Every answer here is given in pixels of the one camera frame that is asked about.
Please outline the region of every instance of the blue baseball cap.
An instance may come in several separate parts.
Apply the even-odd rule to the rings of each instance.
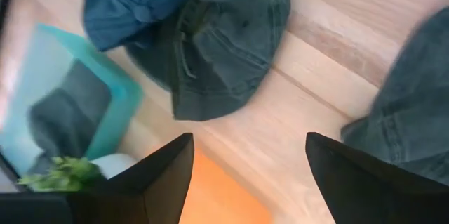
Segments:
[[[97,49],[107,51],[133,41],[139,31],[166,18],[184,1],[85,0],[83,22]]]

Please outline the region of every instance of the gray baseball cap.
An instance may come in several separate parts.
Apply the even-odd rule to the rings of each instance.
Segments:
[[[151,27],[151,46],[126,48],[171,90],[176,119],[204,121],[236,111],[256,92],[289,12],[290,0],[188,0]]]

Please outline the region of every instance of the orange floor mat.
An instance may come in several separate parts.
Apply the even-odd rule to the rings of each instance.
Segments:
[[[180,224],[268,224],[269,210],[217,164],[195,150],[194,171]]]

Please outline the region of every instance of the white pot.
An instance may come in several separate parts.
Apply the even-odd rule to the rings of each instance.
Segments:
[[[110,179],[115,175],[125,171],[137,161],[127,154],[110,154],[105,157],[92,160],[93,164],[97,164],[106,179]]]

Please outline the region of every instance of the teal plastic bin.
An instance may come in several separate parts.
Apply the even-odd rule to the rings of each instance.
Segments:
[[[115,62],[95,50],[83,37],[47,25],[37,25],[8,104],[1,132],[1,153],[22,175],[42,150],[28,127],[31,105],[53,90],[77,61],[82,62],[110,91],[110,102],[86,157],[96,159],[116,152],[142,100],[142,90]]]

